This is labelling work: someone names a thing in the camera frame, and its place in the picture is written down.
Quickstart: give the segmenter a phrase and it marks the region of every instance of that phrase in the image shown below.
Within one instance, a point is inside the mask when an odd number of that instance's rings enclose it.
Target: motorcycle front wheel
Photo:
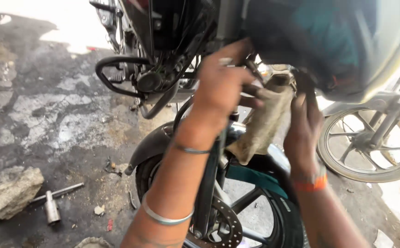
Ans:
[[[152,157],[136,168],[136,187],[139,200],[142,202],[144,194],[149,190],[159,168],[162,155]],[[245,194],[236,202],[246,202],[243,208],[239,207],[239,211],[244,210],[253,203],[258,197],[253,197],[251,192]],[[299,209],[287,199],[280,197],[278,194],[260,189],[256,192],[260,195],[265,195],[272,208],[274,215],[274,227],[269,237],[264,237],[264,242],[260,245],[252,246],[257,248],[310,248],[307,240],[307,235],[304,230],[304,225],[301,221]],[[251,230],[243,227],[243,237],[251,239]],[[222,247],[217,243],[209,240],[196,240],[191,231],[187,232],[183,247],[186,248],[219,248]]]
[[[316,150],[330,170],[361,182],[400,180],[400,122],[390,130],[382,147],[370,150],[366,142],[374,132],[366,127],[374,113],[355,108],[326,118]]]

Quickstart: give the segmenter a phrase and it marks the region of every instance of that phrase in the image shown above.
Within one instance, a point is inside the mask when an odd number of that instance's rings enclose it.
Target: concrete ground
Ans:
[[[94,64],[111,54],[85,1],[0,0],[0,182],[33,166],[45,178],[41,192],[85,183],[57,199],[57,226],[47,226],[42,204],[0,221],[0,248],[74,247],[86,237],[120,244],[135,213],[128,190],[138,205],[135,179],[106,173],[105,160],[110,156],[123,169],[137,143],[172,120],[174,110],[166,108],[151,121],[129,111],[133,99],[112,93],[94,74]],[[400,248],[400,215],[385,204],[378,185],[370,189],[333,175],[330,184],[370,243],[380,229]],[[251,187],[229,180],[225,191],[235,200]],[[267,235],[274,225],[271,212],[263,199],[256,202],[239,217]],[[105,205],[104,216],[93,214],[97,205]],[[109,219],[114,224],[107,232]]]

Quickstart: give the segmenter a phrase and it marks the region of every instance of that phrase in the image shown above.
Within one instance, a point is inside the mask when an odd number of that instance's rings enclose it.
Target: spoked wheel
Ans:
[[[373,120],[375,112],[356,108],[326,119],[317,151],[330,169],[362,182],[400,179],[400,121],[391,127],[382,144],[371,148],[368,142],[385,117]]]
[[[162,156],[155,156],[137,166],[136,186],[139,199],[151,187],[160,166]],[[265,196],[273,213],[273,228],[270,234],[262,235],[242,226],[239,219],[248,206]],[[214,196],[208,234],[202,239],[195,238],[192,227],[189,229],[184,247],[188,248],[235,248],[242,243],[245,247],[258,248],[307,248],[308,240],[297,207],[289,200],[265,189],[255,187],[233,203]]]

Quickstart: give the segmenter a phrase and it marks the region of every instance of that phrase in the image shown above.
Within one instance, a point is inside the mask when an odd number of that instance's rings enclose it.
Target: tattoo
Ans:
[[[320,233],[318,233],[318,235],[316,236],[316,242],[318,244],[318,248],[335,248],[335,246],[327,243],[327,241]]]
[[[145,238],[140,234],[135,235],[135,241],[129,240],[129,248],[180,248],[185,240],[160,241]]]

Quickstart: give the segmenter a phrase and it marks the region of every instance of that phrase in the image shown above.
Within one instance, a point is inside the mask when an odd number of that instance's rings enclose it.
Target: hand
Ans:
[[[198,79],[200,85],[194,95],[190,116],[202,121],[210,121],[219,132],[227,123],[227,118],[240,100],[243,84],[251,84],[255,78],[242,67],[225,67],[219,59],[232,58],[239,64],[251,52],[248,39],[234,42],[202,61]]]
[[[299,93],[292,100],[290,128],[284,139],[284,152],[290,161],[291,177],[312,177],[318,172],[315,150],[323,121],[313,90],[307,95]]]

